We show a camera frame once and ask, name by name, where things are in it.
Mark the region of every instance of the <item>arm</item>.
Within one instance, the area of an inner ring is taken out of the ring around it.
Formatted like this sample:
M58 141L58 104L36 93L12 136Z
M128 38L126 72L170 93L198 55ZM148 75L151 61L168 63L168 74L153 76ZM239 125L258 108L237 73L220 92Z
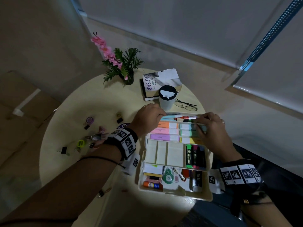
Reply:
M195 122L206 125L206 134L196 126L199 136L206 147L223 163L242 159L241 154L236 151L231 138L225 130L225 124L218 115L215 115L212 112L199 115L199 118L197 118ZM286 220L275 204L271 203L271 199L268 196L260 200L260 203L261 204L258 205L241 206L241 210L264 227L291 227L291 224ZM248 218L245 218L245 220L248 226L258 226Z
M128 126L138 137L155 129L165 112L158 104L142 107ZM116 146L100 145L88 156L101 156L116 162L121 153ZM75 163L32 195L4 221L16 219L69 219L67 223L18 223L8 226L71 226L96 197L116 164L102 159L85 159Z

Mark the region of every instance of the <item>person's left hand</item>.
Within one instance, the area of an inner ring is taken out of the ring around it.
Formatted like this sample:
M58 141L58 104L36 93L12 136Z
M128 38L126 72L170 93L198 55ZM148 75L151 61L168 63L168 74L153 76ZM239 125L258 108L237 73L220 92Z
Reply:
M163 116L166 116L166 113L159 104L150 103L137 112L134 120L127 127L132 129L139 138L157 128Z

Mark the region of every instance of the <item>round table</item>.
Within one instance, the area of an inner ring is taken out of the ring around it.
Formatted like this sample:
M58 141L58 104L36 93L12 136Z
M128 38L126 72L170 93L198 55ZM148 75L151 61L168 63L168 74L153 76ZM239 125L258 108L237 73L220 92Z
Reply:
M116 76L103 84L104 75L97 76L76 89L61 104L49 122L40 151L40 178L42 185L55 178L74 164L81 155L78 152L67 156L57 151L72 141L97 131L102 125L108 131L118 126L116 113L122 112L124 122L131 122L136 112L148 103L144 101L139 79L142 74L155 72L149 69L134 71L134 83L124 86ZM186 87L178 99L197 105L197 113L203 114L201 103ZM190 112L173 105L171 111ZM93 117L94 123L88 130L83 123L87 117ZM142 154L144 139L137 142L136 152ZM138 174L127 176L116 167L103 189L112 187L102 198L95 198L79 216L73 226L154 226L157 223L173 226L181 220L195 204L194 199L168 194L142 192L138 190Z

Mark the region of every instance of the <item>black vase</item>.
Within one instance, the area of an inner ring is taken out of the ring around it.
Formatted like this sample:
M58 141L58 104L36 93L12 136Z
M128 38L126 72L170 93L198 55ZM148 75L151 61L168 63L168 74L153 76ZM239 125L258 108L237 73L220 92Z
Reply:
M123 83L125 85L131 85L134 83L134 70L133 69L128 70L128 75L127 75L128 79L127 80L124 80L123 75L119 74L119 76L121 77L121 79L123 80Z

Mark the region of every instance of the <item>person's left arm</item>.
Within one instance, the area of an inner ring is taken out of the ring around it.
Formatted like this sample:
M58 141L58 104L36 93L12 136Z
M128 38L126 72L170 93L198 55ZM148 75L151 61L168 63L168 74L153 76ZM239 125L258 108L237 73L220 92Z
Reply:
M138 111L128 128L141 137L155 129L162 116L165 115L166 113L159 108L158 104L148 104ZM105 157L115 162L121 160L119 149L107 144L100 145L88 156ZM96 197L115 167L115 163L102 159L89 158L79 161L37 191L1 223L32 219L33 221L27 223L7 226L71 226ZM66 221L52 223L42 219Z

